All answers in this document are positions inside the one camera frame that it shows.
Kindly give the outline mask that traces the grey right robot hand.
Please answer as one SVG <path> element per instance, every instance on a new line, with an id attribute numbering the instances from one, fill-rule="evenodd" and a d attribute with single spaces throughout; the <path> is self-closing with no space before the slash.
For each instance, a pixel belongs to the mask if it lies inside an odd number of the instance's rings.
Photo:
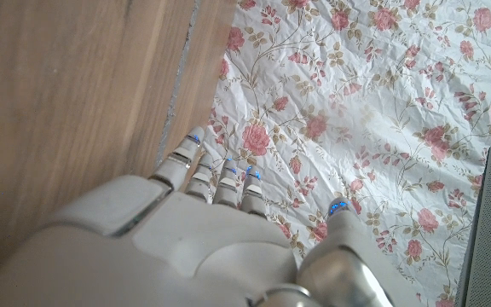
<path id="1" fill-rule="evenodd" d="M 327 207 L 302 261 L 265 212 L 258 168 L 216 188 L 192 129 L 148 178 L 122 176 L 57 211 L 0 267 L 0 306 L 416 306 L 352 203 Z"/>

